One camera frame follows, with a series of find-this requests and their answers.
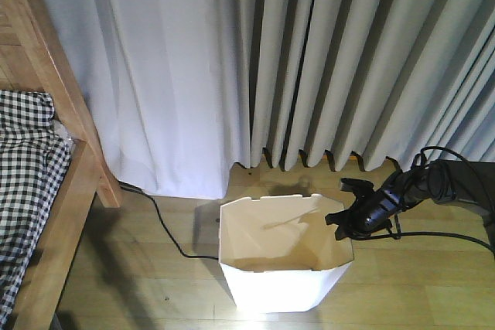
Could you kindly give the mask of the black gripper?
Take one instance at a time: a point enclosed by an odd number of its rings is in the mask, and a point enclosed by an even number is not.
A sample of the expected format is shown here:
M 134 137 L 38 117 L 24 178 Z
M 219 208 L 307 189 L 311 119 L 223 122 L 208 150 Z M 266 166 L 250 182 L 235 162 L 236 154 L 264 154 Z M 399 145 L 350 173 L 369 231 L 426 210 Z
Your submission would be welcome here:
M 355 202 L 355 229 L 351 226 L 348 210 L 329 213 L 325 216 L 327 226 L 336 225 L 336 240 L 355 239 L 359 233 L 373 233 L 390 225 L 389 218 L 396 214 L 401 206 L 405 186 L 386 184 L 364 199 Z

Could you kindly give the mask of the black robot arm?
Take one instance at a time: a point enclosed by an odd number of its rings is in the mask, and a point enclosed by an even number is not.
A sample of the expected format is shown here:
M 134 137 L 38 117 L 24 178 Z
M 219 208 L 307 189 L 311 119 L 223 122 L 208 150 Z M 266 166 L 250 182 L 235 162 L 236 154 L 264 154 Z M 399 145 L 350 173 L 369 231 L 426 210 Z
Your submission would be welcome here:
M 356 199 L 350 208 L 325 217 L 328 225 L 337 226 L 337 240 L 369 237 L 390 228 L 393 215 L 430 199 L 480 216 L 494 245 L 494 163 L 435 160 L 393 172 L 379 189 L 367 180 L 350 178 L 341 179 L 341 189 Z

